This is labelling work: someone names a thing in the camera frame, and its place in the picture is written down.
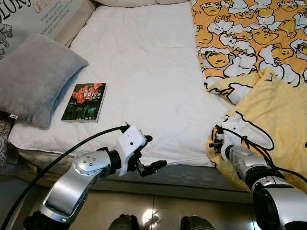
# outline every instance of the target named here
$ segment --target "white mattress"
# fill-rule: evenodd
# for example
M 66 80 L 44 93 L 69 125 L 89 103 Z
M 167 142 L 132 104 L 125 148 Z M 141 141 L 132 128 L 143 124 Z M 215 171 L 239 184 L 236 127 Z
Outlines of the white mattress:
M 213 166 L 204 145 L 227 106 L 207 93 L 195 45 L 190 3 L 138 8 L 99 7 L 71 49 L 90 63 L 59 96 L 50 128 L 17 123 L 9 136 L 17 148 L 63 153 L 81 140 L 127 121 L 153 141 L 141 161 Z M 98 123 L 63 123 L 77 83 L 106 82 Z M 75 154 L 108 146 L 120 132 L 102 136 Z

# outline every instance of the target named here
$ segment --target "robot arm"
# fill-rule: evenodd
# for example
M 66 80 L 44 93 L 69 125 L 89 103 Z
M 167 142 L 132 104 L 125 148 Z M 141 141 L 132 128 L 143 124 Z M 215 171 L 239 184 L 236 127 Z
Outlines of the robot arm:
M 77 156 L 70 169 L 53 185 L 39 211 L 24 222 L 26 230 L 66 230 L 74 222 L 87 199 L 89 189 L 99 179 L 110 174 L 123 176 L 127 171 L 138 169 L 141 176 L 155 173 L 166 165 L 157 161 L 150 166 L 141 164 L 139 158 L 151 136 L 144 136 L 131 126 L 118 138 L 115 149 L 106 147 L 96 152 Z
M 307 229 L 307 195 L 287 183 L 263 157 L 243 146 L 232 145 L 223 129 L 217 126 L 217 130 L 210 147 L 220 151 L 224 160 L 232 164 L 240 179 L 249 186 L 259 227 L 263 230 Z

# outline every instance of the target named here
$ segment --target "bedsheet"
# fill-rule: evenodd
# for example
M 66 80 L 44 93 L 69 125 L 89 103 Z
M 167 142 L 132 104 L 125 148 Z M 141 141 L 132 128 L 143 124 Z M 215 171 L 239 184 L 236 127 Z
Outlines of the bedsheet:
M 219 123 L 229 140 L 221 153 L 242 145 L 307 178 L 307 1 L 191 2 L 207 91 L 236 105 Z M 225 177 L 249 190 L 220 153 L 206 149 Z M 303 180 L 282 173 L 307 192 Z
M 71 49 L 88 60 L 58 99 L 50 128 L 17 123 L 9 142 L 19 149 L 63 153 L 79 141 L 127 121 L 152 135 L 142 162 L 214 166 L 206 136 L 227 112 L 202 84 L 189 2 L 138 8 L 102 6 L 79 32 Z M 74 85 L 106 82 L 98 123 L 63 123 Z M 85 144 L 72 155 L 103 146 L 112 149 L 120 133 Z
M 192 0 L 207 88 L 271 68 L 292 87 L 307 81 L 306 0 Z

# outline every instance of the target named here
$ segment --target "patterned cushion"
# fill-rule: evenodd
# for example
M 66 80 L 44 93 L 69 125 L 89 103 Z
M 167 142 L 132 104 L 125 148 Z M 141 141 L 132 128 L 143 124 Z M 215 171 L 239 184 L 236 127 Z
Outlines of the patterned cushion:
M 13 118 L 8 113 L 0 112 L 0 167 L 7 159 L 7 138 L 13 124 Z

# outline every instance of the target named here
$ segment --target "gray pillow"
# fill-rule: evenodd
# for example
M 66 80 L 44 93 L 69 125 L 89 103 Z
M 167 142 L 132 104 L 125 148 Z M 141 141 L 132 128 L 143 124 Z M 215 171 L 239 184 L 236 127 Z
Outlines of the gray pillow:
M 0 60 L 0 111 L 48 128 L 55 100 L 66 82 L 88 62 L 41 34 Z

